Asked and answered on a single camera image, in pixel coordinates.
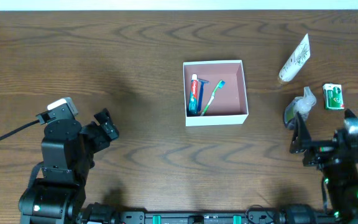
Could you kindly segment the clear foam soap pump bottle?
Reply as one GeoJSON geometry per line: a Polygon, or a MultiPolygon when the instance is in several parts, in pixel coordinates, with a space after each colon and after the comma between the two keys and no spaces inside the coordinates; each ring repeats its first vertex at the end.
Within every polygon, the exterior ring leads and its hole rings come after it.
{"type": "Polygon", "coordinates": [[[287,129],[293,130],[295,128],[295,117],[299,113],[304,121],[307,120],[312,107],[316,104],[316,97],[308,86],[303,89],[303,96],[297,96],[285,108],[283,114],[283,122],[287,129]]]}

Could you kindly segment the white box pink interior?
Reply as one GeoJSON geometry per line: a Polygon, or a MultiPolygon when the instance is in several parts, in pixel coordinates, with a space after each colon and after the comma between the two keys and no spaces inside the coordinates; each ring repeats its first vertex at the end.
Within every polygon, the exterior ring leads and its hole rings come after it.
{"type": "MultiPolygon", "coordinates": [[[[201,83],[198,82],[197,99],[200,86],[201,83]]],[[[183,64],[183,88],[186,126],[242,124],[249,115],[244,67],[241,60],[185,62],[183,64]],[[198,79],[207,80],[209,84],[204,85],[201,111],[196,115],[191,115],[188,105],[191,76],[194,73],[198,75],[198,79]],[[225,85],[217,90],[214,101],[205,115],[200,116],[220,80],[224,80],[225,85]]]]}

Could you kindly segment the Colgate toothpaste tube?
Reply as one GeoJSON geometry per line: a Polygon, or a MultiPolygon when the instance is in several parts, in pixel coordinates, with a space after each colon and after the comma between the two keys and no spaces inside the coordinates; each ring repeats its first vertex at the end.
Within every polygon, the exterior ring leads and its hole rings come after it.
{"type": "Polygon", "coordinates": [[[196,115],[198,112],[197,93],[198,93],[198,75],[194,73],[191,76],[190,99],[188,105],[188,110],[191,115],[196,115]]]}

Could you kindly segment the green white toothbrush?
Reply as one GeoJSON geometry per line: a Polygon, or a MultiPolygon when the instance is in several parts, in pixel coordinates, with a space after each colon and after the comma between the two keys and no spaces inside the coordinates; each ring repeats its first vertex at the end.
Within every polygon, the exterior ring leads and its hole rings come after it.
{"type": "Polygon", "coordinates": [[[214,90],[213,90],[213,92],[212,92],[212,94],[211,94],[211,97],[210,97],[210,99],[209,99],[207,105],[204,107],[204,110],[201,112],[200,116],[204,116],[204,115],[205,115],[205,113],[207,112],[209,106],[210,106],[211,103],[214,101],[215,94],[216,94],[217,90],[218,90],[218,89],[221,89],[221,88],[225,85],[225,83],[226,83],[226,82],[225,82],[224,80],[220,80],[220,81],[218,82],[218,84],[215,86],[215,88],[214,88],[214,90]]]}

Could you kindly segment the blue disposable razor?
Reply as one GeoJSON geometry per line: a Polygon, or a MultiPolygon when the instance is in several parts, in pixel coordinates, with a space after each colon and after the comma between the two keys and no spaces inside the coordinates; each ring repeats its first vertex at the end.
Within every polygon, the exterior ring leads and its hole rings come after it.
{"type": "Polygon", "coordinates": [[[202,106],[202,101],[203,101],[204,85],[208,85],[209,81],[199,78],[198,82],[201,83],[200,93],[199,93],[199,97],[198,97],[198,106],[197,106],[197,111],[200,112],[201,111],[201,106],[202,106]]]}

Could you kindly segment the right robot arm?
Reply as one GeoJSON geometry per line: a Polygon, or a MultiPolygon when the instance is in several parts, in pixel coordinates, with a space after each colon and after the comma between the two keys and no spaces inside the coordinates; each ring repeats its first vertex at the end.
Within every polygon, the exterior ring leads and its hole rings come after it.
{"type": "Polygon", "coordinates": [[[295,115],[290,153],[303,154],[305,167],[315,166],[323,174],[323,210],[326,197],[339,223],[358,223],[358,117],[349,109],[344,112],[344,127],[335,130],[331,140],[312,140],[301,114],[295,115]]]}

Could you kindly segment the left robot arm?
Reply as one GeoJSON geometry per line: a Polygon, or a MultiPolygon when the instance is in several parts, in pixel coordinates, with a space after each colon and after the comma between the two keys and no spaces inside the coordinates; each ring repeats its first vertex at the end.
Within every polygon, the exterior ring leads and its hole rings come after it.
{"type": "Polygon", "coordinates": [[[41,143],[43,161],[30,175],[19,200],[21,223],[75,223],[85,202],[88,173],[94,154],[119,137],[107,109],[81,125],[67,106],[37,115],[46,125],[41,143]]]}

